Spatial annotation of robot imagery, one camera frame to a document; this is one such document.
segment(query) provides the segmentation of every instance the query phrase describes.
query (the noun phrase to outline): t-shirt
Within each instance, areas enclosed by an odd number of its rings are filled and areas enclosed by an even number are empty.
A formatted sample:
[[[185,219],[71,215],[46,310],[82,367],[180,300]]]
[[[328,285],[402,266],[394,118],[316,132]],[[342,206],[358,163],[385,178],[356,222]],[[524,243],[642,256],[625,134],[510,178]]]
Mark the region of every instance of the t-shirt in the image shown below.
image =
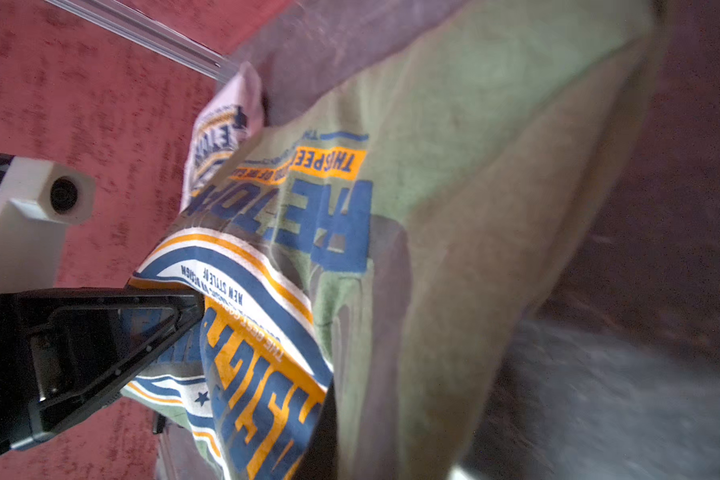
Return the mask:
[[[473,0],[246,140],[130,281],[206,314],[123,393],[220,477],[290,478],[333,383],[328,476],[446,477],[628,158],[662,15]]]

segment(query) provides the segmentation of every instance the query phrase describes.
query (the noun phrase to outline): silver metal strip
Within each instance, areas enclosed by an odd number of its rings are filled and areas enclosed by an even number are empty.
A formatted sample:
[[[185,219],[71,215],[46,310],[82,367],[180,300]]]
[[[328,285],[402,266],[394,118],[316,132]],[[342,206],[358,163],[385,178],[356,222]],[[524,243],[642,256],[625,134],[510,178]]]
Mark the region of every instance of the silver metal strip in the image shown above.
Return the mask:
[[[46,0],[175,62],[225,82],[223,56],[116,0]]]

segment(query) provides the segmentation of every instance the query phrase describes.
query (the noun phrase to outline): red textured surface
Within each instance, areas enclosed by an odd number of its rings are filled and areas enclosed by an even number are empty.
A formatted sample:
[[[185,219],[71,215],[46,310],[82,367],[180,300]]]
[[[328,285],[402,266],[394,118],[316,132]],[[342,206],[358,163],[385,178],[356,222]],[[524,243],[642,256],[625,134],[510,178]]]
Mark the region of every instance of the red textured surface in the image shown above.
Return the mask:
[[[213,81],[42,0],[0,0],[0,152],[96,178],[58,286],[122,286],[179,206],[192,122]],[[152,413],[120,400],[0,457],[0,479],[152,478]]]
[[[214,52],[230,54],[291,0],[120,0]]]

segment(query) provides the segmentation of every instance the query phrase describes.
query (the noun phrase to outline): blue star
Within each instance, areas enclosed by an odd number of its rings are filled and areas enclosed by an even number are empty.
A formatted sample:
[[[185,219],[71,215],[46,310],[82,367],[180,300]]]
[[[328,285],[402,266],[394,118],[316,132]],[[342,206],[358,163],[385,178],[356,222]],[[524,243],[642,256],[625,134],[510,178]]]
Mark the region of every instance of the blue star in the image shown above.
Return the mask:
[[[197,400],[195,400],[195,402],[200,402],[200,406],[202,406],[205,402],[208,402],[208,392],[198,393]]]

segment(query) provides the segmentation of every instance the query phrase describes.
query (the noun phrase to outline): round black hole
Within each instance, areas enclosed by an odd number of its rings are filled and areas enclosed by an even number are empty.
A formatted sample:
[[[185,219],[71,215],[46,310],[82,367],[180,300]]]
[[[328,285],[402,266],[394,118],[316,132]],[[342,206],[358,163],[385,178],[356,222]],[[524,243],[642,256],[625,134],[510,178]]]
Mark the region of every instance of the round black hole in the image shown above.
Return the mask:
[[[63,214],[77,203],[77,187],[68,178],[59,178],[50,186],[50,206]]]

